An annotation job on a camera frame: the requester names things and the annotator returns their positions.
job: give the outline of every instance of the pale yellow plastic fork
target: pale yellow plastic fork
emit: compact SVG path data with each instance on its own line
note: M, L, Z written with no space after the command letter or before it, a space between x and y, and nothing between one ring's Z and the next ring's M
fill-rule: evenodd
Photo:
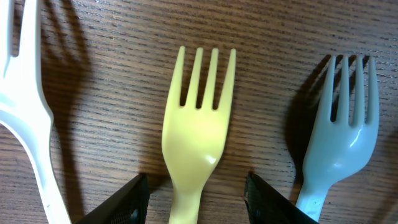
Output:
M180 47L167 98L162 152L173 182L169 224L196 224L200 195L224 150L235 79L236 50L231 50L220 103L213 109L218 49L211 53L205 95L196 108L203 49L197 49L187 102L180 106L185 47Z

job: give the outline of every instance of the white fork tine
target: white fork tine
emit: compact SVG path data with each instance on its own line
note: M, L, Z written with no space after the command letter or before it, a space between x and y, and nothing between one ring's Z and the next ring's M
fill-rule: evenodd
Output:
M341 68L341 85L338 97L337 122L348 124L349 116L349 70L348 57L344 55L343 66Z
M28 63L28 66L35 66L37 60L40 60L40 6L40 0L25 2L19 55L26 58L24 63Z
M355 103L353 126L361 125L365 122L365 90L363 83L363 63L362 56L356 58L355 73Z
M11 56L12 20L14 17L14 1L0 1L0 79L4 77Z
M236 50L232 49L229 55L228 68L225 75L223 90L221 91L220 102L218 109L223 113L231 111L231 104L234 92L235 81L235 68L236 68Z
M377 87L376 63L374 57L369 59L369 98L368 118L369 125L379 125L379 89Z
M180 106L184 56L185 56L185 47L181 46L180 50L178 51L177 61L175 62L172 82L170 84L169 95L167 97L167 107Z
M211 51L209 73L207 75L205 94L203 95L202 108L213 108L214 91L216 87L218 49Z
M336 56L329 60L328 73L323 85L322 96L319 101L317 119L328 119L330 121L331 104L333 99L333 80L335 78Z
M199 79L200 79L200 67L201 60L203 58L203 48L197 49L197 54L195 56L195 62L193 64L191 80L189 83L187 102L185 106L192 107L196 106L197 98L198 98L198 87L199 87Z

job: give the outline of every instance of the plastic fork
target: plastic fork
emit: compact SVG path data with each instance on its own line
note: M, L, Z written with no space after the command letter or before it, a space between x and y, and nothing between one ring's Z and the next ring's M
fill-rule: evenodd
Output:
M174 197L169 224L194 224L200 196L224 150L231 112L236 51L229 64L217 110L213 109L218 49L211 53L205 94L196 109L203 49L197 49L185 106L180 106L185 47L180 47L163 123L162 152L173 182Z
M315 221L319 220L329 188L359 170L370 160L379 129L379 93L376 65L369 59L368 115L365 119L365 92L362 57L356 59L353 122L349 123L348 57L343 57L336 121L331 122L333 79L336 57L328 72L317 117L303 163L304 183L296 206Z
M41 82L40 1L25 2L19 55L11 55L13 0L0 1L0 123L18 138L32 164L50 224L71 223L50 156L53 114Z

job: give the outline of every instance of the brown wood grain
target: brown wood grain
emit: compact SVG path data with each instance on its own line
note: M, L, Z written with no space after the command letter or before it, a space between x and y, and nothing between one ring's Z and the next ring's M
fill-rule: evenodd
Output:
M381 116L369 164L330 189L320 223L398 221L397 1L43 2L52 159L74 222L145 172L152 189L147 223L167 223L172 186L160 140L181 45L185 93L197 47L205 49L202 92L211 49L220 50L218 94L229 51L238 51L228 139L198 223L249 223L243 201L249 171L295 203L316 113L311 86L322 80L330 54L376 57ZM22 7L17 0L16 43ZM0 223L46 222L28 157L0 127Z

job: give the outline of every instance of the wooden surface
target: wooden surface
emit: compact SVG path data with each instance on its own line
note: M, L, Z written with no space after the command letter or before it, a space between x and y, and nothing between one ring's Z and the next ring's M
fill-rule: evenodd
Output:
M17 42L23 1L16 2ZM381 117L369 164L330 189L320 223L395 223L397 38L396 1L44 0L42 82L55 115L53 166L72 220L145 172L147 223L167 223L172 186L160 140L185 45L185 94L197 47L205 49L202 84L219 48L218 89L230 49L238 51L229 135L198 223L249 223L249 171L295 203L319 85L310 88L329 54L377 57ZM0 180L0 223L47 222L28 157L4 127Z

